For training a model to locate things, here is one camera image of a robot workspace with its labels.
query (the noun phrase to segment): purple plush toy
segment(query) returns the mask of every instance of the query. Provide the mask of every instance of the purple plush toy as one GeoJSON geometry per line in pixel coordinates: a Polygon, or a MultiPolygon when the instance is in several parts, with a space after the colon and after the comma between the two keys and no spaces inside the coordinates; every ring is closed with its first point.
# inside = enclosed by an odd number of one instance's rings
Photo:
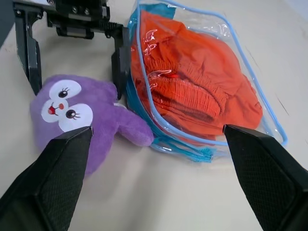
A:
{"type": "Polygon", "coordinates": [[[111,82],[69,75],[47,79],[30,105],[37,146],[43,150],[64,132],[92,126],[86,174],[104,161],[117,132],[135,145],[149,146],[154,139],[149,126],[136,114],[116,106],[116,99],[111,82]]]}

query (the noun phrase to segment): plush toy ear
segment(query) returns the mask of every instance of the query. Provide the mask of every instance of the plush toy ear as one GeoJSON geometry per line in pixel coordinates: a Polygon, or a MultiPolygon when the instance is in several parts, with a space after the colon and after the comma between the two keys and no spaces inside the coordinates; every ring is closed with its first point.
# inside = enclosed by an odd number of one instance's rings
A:
{"type": "Polygon", "coordinates": [[[115,106],[118,117],[118,132],[137,146],[150,146],[154,140],[153,133],[147,123],[133,112],[115,106]]]}

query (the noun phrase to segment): table surface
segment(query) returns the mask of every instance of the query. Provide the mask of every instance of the table surface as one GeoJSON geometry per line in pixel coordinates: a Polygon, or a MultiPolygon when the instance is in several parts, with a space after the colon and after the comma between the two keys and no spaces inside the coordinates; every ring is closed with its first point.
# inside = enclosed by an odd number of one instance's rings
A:
{"type": "MultiPolygon", "coordinates": [[[[233,24],[289,143],[308,168],[308,21],[283,0],[180,0],[226,15],[233,24]]],[[[126,24],[134,0],[111,0],[113,21],[126,24]]],[[[114,42],[61,38],[34,25],[43,80],[54,74],[111,79],[114,42]]],[[[33,143],[32,89],[16,55],[13,27],[0,50],[0,195],[39,153],[33,143]]],[[[230,159],[194,164],[117,136],[106,161],[84,181],[71,231],[261,231],[230,159]]]]}

